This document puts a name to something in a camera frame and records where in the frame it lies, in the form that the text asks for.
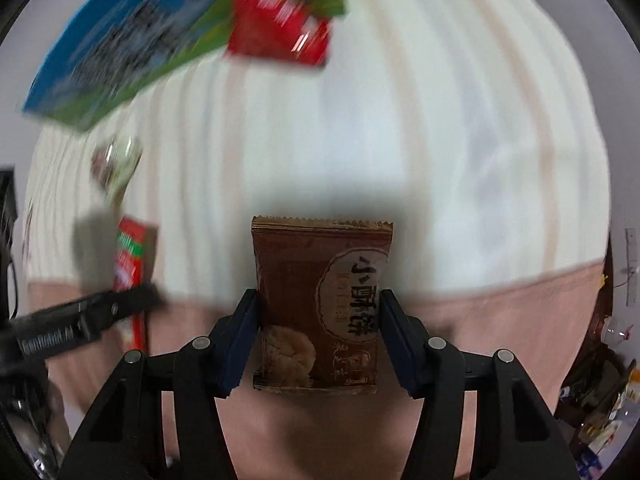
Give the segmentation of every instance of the cluttered shelf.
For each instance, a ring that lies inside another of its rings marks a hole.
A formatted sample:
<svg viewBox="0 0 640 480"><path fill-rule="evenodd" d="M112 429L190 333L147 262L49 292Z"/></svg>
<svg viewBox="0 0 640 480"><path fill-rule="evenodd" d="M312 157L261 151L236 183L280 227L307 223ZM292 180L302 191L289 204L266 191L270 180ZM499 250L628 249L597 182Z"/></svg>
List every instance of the cluttered shelf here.
<svg viewBox="0 0 640 480"><path fill-rule="evenodd" d="M611 243L607 248L603 285L593 317L574 364L562 384L555 416L577 460L582 478L600 478L625 445L640 420L640 371L627 366L616 346L630 337L631 327L612 316L614 283Z"/></svg>

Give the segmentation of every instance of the pastry image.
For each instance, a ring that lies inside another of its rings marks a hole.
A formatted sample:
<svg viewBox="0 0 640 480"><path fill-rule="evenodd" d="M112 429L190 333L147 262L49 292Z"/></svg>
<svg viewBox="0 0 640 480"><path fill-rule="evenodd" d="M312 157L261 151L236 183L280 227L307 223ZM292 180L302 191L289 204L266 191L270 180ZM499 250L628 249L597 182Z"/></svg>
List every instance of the pastry image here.
<svg viewBox="0 0 640 480"><path fill-rule="evenodd" d="M349 368L355 372L360 372L369 366L371 354L366 350L361 350L348 357Z"/></svg>
<svg viewBox="0 0 640 480"><path fill-rule="evenodd" d="M262 329L264 375L270 384L310 387L309 372L316 362L316 349L302 332L285 326Z"/></svg>

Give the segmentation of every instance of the brown snack bag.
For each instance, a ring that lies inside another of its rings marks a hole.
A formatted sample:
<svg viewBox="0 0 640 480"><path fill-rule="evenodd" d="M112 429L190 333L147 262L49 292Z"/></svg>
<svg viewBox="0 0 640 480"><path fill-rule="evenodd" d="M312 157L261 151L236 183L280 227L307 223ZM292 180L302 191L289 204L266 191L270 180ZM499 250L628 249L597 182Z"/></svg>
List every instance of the brown snack bag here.
<svg viewBox="0 0 640 480"><path fill-rule="evenodd" d="M262 368L272 392L375 393L387 222L256 217Z"/></svg>

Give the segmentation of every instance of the electrical outlet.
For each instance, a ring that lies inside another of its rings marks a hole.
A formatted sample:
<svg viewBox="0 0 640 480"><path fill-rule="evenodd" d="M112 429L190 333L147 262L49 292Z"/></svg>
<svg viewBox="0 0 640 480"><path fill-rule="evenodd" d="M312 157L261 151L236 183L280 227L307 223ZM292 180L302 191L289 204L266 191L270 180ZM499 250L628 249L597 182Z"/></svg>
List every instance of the electrical outlet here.
<svg viewBox="0 0 640 480"><path fill-rule="evenodd" d="M626 306L636 304L638 293L638 243L636 228L628 227L626 233Z"/></svg>

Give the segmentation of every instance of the red package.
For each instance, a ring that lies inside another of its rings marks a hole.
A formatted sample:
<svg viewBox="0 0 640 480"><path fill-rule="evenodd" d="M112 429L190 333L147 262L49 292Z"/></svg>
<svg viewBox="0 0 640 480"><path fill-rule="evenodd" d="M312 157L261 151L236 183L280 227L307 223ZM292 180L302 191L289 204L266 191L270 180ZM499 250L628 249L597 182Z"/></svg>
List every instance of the red package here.
<svg viewBox="0 0 640 480"><path fill-rule="evenodd" d="M234 11L230 53L313 66L326 62L329 20L314 18L298 0L234 0Z"/></svg>
<svg viewBox="0 0 640 480"><path fill-rule="evenodd" d="M119 292L142 283L145 277L145 245L149 227L124 216L118 226L113 290ZM146 352L145 314L124 319L120 325L125 351Z"/></svg>

